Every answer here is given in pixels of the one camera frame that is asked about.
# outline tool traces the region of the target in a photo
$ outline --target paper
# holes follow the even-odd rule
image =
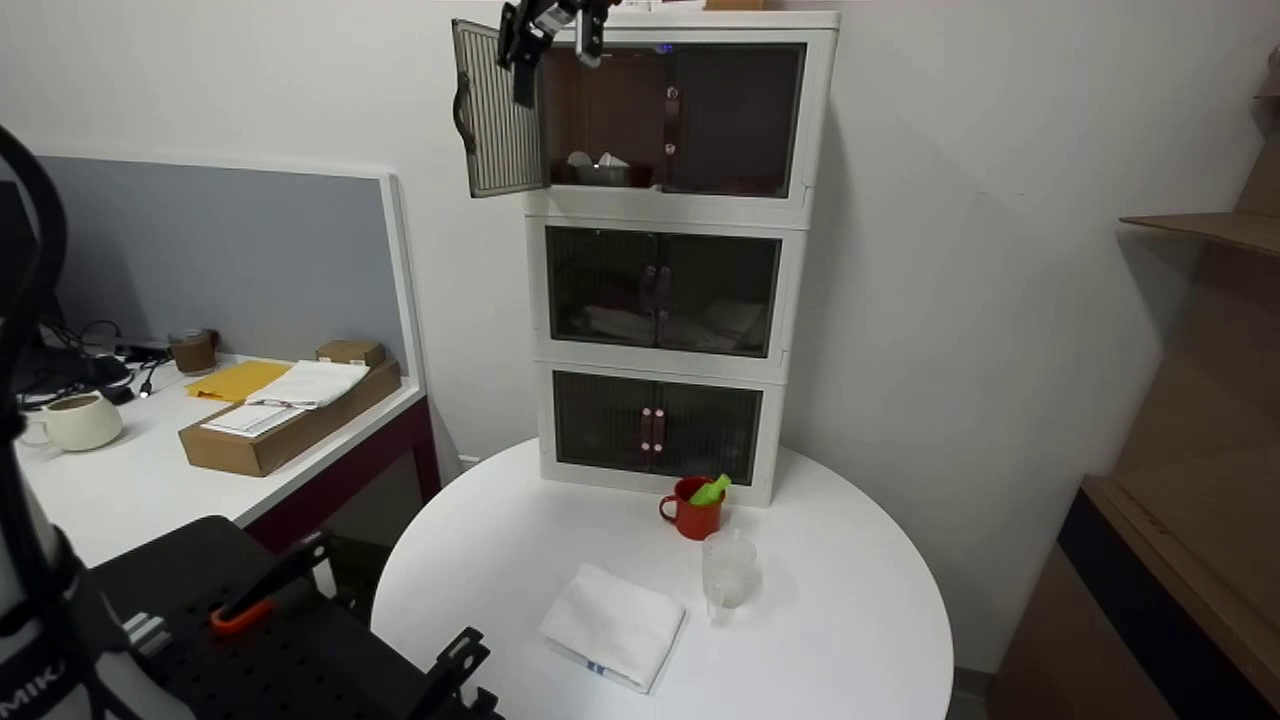
[[[679,620],[684,610],[675,601],[578,565],[542,620],[542,639],[590,673],[648,692],[675,644]]]
[[[366,376],[362,366],[328,366],[328,359],[298,359],[259,394],[253,394],[239,407],[209,420],[209,431],[222,435],[262,435],[306,407],[325,407],[352,394]]]
[[[279,366],[279,359],[245,359],[245,366],[220,369],[213,376],[199,376],[197,383],[186,383],[186,397],[239,403],[245,397],[266,390],[282,373],[287,373],[287,366]]]
[[[328,359],[298,359],[282,376],[277,376],[266,390],[253,394],[249,403],[332,403],[346,390],[355,390],[366,376],[362,366],[328,366]]]
[[[287,420],[295,420],[298,412],[306,412],[303,403],[282,407],[282,403],[239,403],[216,420],[209,420],[203,429],[222,431],[222,435],[262,435]]]

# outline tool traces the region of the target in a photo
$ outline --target floor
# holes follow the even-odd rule
[[[341,515],[325,525],[335,573],[352,591],[355,623],[366,630],[366,610],[385,559],[392,557],[406,522],[424,508],[416,495],[411,461],[396,461],[385,475],[372,480]]]
[[[947,720],[986,720],[986,702],[981,692],[960,690]]]

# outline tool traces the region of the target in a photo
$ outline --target cabinet drawer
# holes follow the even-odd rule
[[[553,400],[558,464],[752,486],[761,394],[555,373]]]
[[[553,341],[769,356],[778,240],[546,228]]]

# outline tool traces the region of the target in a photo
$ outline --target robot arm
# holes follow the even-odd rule
[[[602,19],[618,0],[507,0],[501,17],[497,64],[512,67],[512,100],[533,109],[539,51],[575,19],[575,60],[598,67]]]

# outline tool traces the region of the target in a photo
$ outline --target cabinet compartment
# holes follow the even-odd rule
[[[769,356],[778,240],[546,228],[553,341]]]
[[[555,373],[553,400],[558,464],[752,486],[761,394]]]
[[[623,185],[703,196],[789,196],[802,46],[648,46],[582,67],[542,60],[553,185]],[[628,170],[582,170],[572,158]]]

